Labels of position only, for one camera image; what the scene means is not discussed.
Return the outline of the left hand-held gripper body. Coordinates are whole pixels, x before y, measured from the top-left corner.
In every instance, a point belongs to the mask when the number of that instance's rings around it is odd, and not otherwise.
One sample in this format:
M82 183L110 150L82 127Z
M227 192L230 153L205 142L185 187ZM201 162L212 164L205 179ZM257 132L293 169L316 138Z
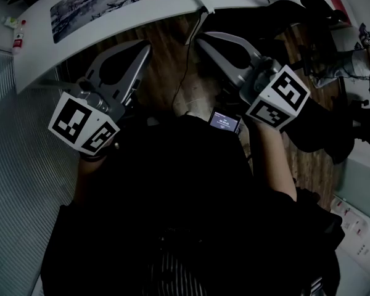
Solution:
M96 156L120 130L117 122L134 104L140 80L116 84L113 94L90 82L51 81L63 90L48 130L73 149Z

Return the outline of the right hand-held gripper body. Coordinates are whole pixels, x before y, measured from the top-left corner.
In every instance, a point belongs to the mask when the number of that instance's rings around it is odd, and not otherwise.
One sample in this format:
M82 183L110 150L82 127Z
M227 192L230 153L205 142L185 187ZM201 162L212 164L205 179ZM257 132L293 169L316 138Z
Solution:
M249 105L246 116L279 130L296 119L310 90L288 65L273 60L270 70L250 73L239 95Z

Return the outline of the person's right hand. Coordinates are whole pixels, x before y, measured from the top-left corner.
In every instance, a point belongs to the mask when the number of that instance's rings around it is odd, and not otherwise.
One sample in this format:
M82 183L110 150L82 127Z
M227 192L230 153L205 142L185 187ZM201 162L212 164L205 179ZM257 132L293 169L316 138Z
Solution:
M271 69L274 60L268 56L262 56L254 68L254 74L259 75Z

